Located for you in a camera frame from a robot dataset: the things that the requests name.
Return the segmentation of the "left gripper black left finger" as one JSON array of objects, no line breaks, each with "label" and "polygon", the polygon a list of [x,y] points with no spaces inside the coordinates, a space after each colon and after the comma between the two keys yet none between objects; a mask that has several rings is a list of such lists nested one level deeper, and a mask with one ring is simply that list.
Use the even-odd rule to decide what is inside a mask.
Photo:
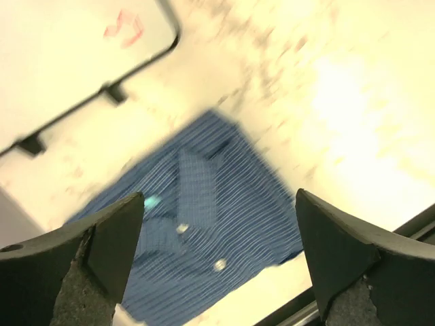
[{"label": "left gripper black left finger", "polygon": [[144,196],[133,193],[1,249],[2,325],[111,325],[137,248]]}]

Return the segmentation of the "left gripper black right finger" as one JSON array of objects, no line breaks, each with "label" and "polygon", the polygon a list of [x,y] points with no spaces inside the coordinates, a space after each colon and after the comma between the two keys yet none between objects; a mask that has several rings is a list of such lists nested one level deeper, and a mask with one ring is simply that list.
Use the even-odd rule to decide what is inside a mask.
[{"label": "left gripper black right finger", "polygon": [[304,189],[296,193],[296,215],[322,317],[366,275],[381,325],[434,324],[434,244],[368,223]]}]

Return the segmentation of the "blue checkered long sleeve shirt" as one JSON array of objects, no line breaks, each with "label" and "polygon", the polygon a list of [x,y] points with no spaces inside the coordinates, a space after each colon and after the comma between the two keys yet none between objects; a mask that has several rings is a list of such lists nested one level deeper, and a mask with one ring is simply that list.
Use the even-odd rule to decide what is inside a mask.
[{"label": "blue checkered long sleeve shirt", "polygon": [[302,249],[294,196],[242,130],[208,110],[75,215],[128,194],[144,214],[122,307],[147,325],[183,325]]}]

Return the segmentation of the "white dry-erase board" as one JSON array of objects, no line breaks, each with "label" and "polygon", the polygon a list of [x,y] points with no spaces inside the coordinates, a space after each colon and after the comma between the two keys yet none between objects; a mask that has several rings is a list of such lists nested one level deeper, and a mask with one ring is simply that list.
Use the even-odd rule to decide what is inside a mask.
[{"label": "white dry-erase board", "polygon": [[46,150],[40,134],[170,53],[181,26],[168,1],[2,1],[1,153]]}]

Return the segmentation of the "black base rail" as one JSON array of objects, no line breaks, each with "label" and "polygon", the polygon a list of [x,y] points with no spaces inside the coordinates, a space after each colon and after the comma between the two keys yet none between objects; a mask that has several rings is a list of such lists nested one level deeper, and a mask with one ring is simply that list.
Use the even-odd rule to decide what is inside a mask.
[{"label": "black base rail", "polygon": [[[428,207],[394,232],[427,244],[434,244],[434,206]],[[288,301],[258,325],[381,325],[377,307],[370,299],[372,286],[364,275],[334,298],[327,317],[317,309],[312,287]]]}]

